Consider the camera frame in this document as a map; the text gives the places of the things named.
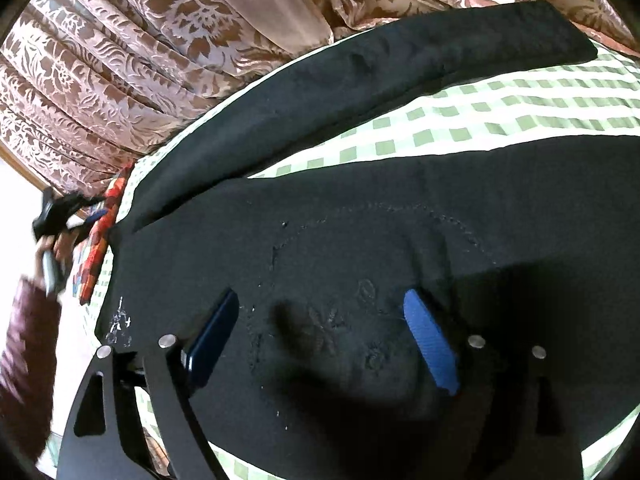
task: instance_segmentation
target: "metal rivet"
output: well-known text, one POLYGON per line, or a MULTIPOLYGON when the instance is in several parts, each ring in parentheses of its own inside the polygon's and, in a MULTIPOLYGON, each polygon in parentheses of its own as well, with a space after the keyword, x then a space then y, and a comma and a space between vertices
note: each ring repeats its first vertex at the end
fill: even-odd
POLYGON ((158 340, 158 346, 160 348, 171 348, 173 345, 175 345, 176 341, 178 341, 178 338, 173 334, 163 335, 158 340))
POLYGON ((531 349, 531 353, 533 354, 533 357, 535 357, 536 359, 544 359, 546 357, 546 350, 544 348, 542 348, 542 346, 534 346, 531 349))
POLYGON ((469 343, 469 346, 471 346, 471 348, 481 349, 484 348, 484 345, 486 345, 484 337, 478 334, 470 335, 469 339, 467 339, 466 341, 469 343))
POLYGON ((97 349, 95 354, 98 356, 98 359, 104 359, 105 357, 109 357, 111 355, 111 347, 108 345, 101 346, 97 349))

